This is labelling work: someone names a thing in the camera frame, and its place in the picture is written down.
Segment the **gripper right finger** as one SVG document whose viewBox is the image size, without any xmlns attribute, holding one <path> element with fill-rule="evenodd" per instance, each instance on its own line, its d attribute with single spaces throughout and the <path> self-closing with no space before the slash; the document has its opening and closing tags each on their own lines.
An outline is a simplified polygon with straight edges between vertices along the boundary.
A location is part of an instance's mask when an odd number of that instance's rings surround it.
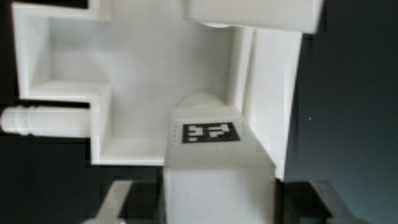
<svg viewBox="0 0 398 224">
<path fill-rule="evenodd" d="M 337 191 L 324 181 L 276 181 L 273 223 L 367 224 L 355 217 Z"/>
</svg>

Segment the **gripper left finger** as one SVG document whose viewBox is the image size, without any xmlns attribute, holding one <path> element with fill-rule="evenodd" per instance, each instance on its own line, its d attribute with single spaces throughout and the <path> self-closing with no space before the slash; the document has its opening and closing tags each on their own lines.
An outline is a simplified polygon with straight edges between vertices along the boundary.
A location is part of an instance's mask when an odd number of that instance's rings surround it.
<svg viewBox="0 0 398 224">
<path fill-rule="evenodd" d="M 157 224 L 157 202 L 154 181 L 115 180 L 95 215 L 81 224 Z"/>
</svg>

